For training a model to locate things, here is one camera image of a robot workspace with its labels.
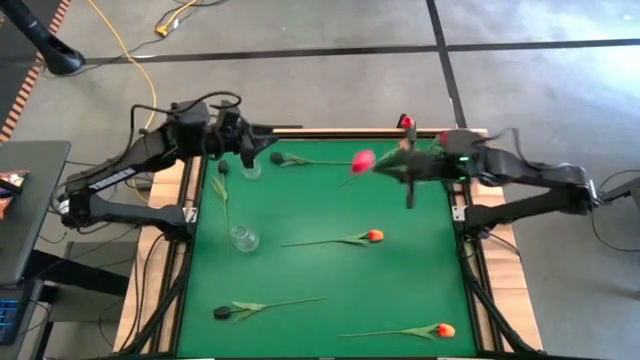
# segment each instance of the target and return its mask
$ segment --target clear glass cup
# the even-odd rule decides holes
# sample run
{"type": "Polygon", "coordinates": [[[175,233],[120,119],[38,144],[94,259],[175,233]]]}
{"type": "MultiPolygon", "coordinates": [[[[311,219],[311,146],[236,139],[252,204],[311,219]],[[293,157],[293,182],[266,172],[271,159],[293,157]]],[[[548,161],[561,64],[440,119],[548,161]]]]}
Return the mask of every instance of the clear glass cup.
{"type": "Polygon", "coordinates": [[[231,228],[231,236],[236,248],[242,252],[252,252],[260,244],[258,234],[247,226],[239,225],[231,228]]]}
{"type": "Polygon", "coordinates": [[[247,169],[242,167],[242,175],[249,180],[255,180],[260,177],[260,162],[257,159],[253,160],[253,168],[247,169]]]}

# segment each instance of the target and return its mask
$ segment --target green tabletop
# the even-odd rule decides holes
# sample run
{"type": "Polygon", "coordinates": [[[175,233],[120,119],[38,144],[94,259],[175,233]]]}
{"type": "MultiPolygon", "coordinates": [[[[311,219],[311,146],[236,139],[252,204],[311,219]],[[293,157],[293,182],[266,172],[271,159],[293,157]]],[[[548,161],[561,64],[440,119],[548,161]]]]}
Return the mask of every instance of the green tabletop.
{"type": "MultiPolygon", "coordinates": [[[[280,168],[270,151],[315,160],[350,161],[363,149],[378,156],[391,140],[281,141],[261,154],[261,175],[244,178],[237,157],[226,188],[231,226],[260,236],[251,253],[227,252],[223,203],[207,164],[191,274],[180,332],[179,357],[396,357],[475,355],[447,193],[439,182],[416,186],[415,208],[405,208],[406,186],[363,175],[343,187],[348,165],[280,168]],[[358,247],[283,244],[325,240],[369,229],[381,243],[358,247]],[[327,300],[275,307],[233,324],[213,310],[233,301],[271,304],[305,298],[327,300]],[[433,323],[456,328],[452,339],[340,334],[403,330],[433,323]]],[[[429,141],[421,140],[425,148],[429,141]]]]}

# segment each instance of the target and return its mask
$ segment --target concrete floor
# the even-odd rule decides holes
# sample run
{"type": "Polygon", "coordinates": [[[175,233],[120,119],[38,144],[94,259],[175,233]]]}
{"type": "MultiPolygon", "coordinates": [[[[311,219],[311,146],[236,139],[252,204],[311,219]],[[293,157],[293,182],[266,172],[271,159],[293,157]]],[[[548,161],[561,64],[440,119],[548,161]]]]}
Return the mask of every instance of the concrete floor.
{"type": "MultiPolygon", "coordinates": [[[[170,0],[96,3],[130,48],[154,39],[158,16],[175,5],[170,0]]],[[[640,37],[640,5],[633,1],[436,4],[447,44],[640,37]]],[[[72,2],[59,36],[88,58],[121,53],[84,0],[72,2]]],[[[231,0],[199,10],[166,41],[138,54],[435,43],[422,0],[231,0]]],[[[640,136],[639,55],[640,49],[631,46],[456,52],[450,58],[469,127],[492,133],[518,127],[529,158],[581,165],[599,183],[613,172],[640,169],[633,146],[640,136]]],[[[388,127],[407,112],[421,127],[454,124],[437,53],[164,62],[145,69],[160,107],[232,90],[243,95],[243,112],[260,123],[388,127]]],[[[124,145],[129,107],[150,101],[144,79],[130,65],[104,66],[72,78],[41,77],[13,139],[68,139],[71,159],[97,162],[124,145]]],[[[127,190],[123,187],[117,198],[137,201],[127,190]]],[[[508,200],[534,193],[506,188],[508,200]]],[[[640,213],[630,201],[596,214],[606,240],[640,248],[640,213]]],[[[557,355],[637,358],[640,254],[598,243],[586,217],[551,214],[514,227],[545,349],[557,355]]],[[[47,220],[46,235],[61,231],[55,219],[47,220]]],[[[135,241],[135,235],[128,240],[135,241]]],[[[91,323],[66,326],[95,329],[91,323]]],[[[98,349],[98,342],[97,331],[77,338],[56,326],[47,355],[104,355],[108,347],[98,349]]]]}

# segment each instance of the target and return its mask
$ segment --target yellow extension cord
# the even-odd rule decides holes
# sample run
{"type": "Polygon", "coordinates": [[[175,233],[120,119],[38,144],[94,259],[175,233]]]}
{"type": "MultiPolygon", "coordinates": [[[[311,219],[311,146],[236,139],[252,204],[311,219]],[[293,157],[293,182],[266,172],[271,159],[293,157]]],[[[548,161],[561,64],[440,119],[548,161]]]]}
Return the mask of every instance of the yellow extension cord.
{"type": "Polygon", "coordinates": [[[156,33],[162,37],[169,35],[169,32],[167,31],[167,27],[171,25],[171,23],[173,22],[173,19],[175,19],[176,16],[178,16],[178,14],[180,14],[184,9],[195,4],[196,1],[198,0],[191,0],[188,3],[184,4],[184,6],[182,6],[180,9],[176,10],[166,23],[155,28],[156,33]]]}
{"type": "MultiPolygon", "coordinates": [[[[107,20],[107,18],[104,16],[104,14],[102,13],[102,11],[100,11],[100,9],[98,8],[98,6],[96,6],[96,4],[93,3],[92,0],[87,0],[89,2],[89,4],[91,5],[91,7],[93,7],[93,9],[96,11],[96,13],[98,13],[98,15],[100,16],[100,18],[102,18],[102,21],[104,21],[104,23],[109,27],[109,30],[111,30],[111,33],[113,34],[113,36],[115,36],[116,40],[118,40],[118,43],[120,44],[120,47],[122,48],[122,51],[124,51],[125,56],[127,57],[127,60],[129,60],[129,62],[131,62],[132,64],[134,64],[142,73],[142,75],[144,75],[145,79],[147,80],[147,83],[149,84],[149,88],[151,89],[151,97],[153,98],[153,107],[156,107],[157,102],[158,102],[158,98],[156,96],[156,88],[155,86],[153,86],[153,81],[151,81],[151,78],[149,77],[149,74],[147,74],[147,72],[144,70],[144,68],[142,67],[142,65],[138,64],[129,54],[129,51],[127,50],[127,47],[124,45],[124,42],[122,41],[122,39],[120,38],[120,35],[118,35],[118,32],[116,31],[116,29],[113,28],[113,25],[111,25],[111,23],[109,22],[109,20],[107,20]]],[[[178,11],[176,11],[176,13],[174,14],[174,16],[171,17],[171,19],[173,19],[175,17],[175,15],[177,15],[178,12],[182,11],[182,8],[178,11]]],[[[153,118],[155,117],[156,112],[152,111],[151,115],[149,115],[149,120],[147,120],[147,123],[144,125],[145,129],[148,129],[149,126],[151,126],[151,123],[153,122],[153,118]]],[[[142,194],[140,194],[140,191],[138,191],[138,189],[136,188],[136,179],[135,177],[132,178],[132,183],[133,183],[133,190],[136,192],[136,194],[138,195],[138,197],[143,201],[143,202],[148,202],[148,200],[142,196],[142,194]]]]}

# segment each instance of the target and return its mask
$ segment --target keyboard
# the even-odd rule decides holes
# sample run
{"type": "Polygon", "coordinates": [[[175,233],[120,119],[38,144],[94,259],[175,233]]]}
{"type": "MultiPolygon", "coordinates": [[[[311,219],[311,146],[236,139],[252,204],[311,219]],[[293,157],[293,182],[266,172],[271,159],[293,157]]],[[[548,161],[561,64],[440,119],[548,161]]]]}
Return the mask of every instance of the keyboard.
{"type": "Polygon", "coordinates": [[[16,340],[32,289],[33,282],[0,288],[0,345],[11,345],[16,340]]]}

